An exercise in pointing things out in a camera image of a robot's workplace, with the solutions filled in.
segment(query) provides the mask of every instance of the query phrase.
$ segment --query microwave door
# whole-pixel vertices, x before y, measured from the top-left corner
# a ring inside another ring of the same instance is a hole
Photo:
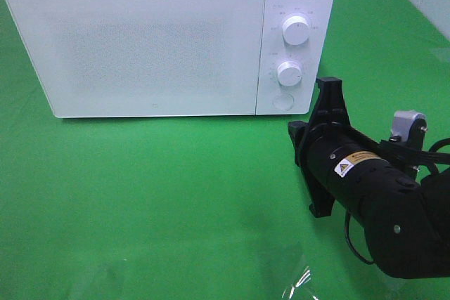
[[[7,0],[57,117],[255,113],[264,0]]]

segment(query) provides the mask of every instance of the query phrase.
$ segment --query green backdrop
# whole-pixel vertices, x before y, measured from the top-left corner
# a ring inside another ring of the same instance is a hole
[[[450,136],[449,51],[407,0],[335,0],[319,76],[377,141],[425,113],[429,147]],[[447,299],[447,279],[358,261],[340,205],[311,216],[286,131],[308,117],[56,119],[0,0],[0,299],[280,299],[306,270],[294,299]]]

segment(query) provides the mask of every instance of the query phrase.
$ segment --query microwave control panel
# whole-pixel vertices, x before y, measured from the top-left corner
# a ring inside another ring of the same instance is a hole
[[[257,115],[308,112],[333,0],[266,0]]]

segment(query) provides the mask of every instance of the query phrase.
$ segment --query white knob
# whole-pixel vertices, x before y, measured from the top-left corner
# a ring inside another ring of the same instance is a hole
[[[302,80],[302,68],[298,63],[286,61],[276,70],[278,81],[285,87],[295,86]]]
[[[283,38],[290,45],[303,44],[309,38],[309,21],[302,15],[294,15],[283,23]]]

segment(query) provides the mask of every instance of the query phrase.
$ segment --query screw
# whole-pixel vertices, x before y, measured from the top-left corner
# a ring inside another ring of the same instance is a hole
[[[391,137],[389,137],[389,141],[390,142],[399,142],[399,141],[401,141],[401,136],[400,135],[392,135]]]

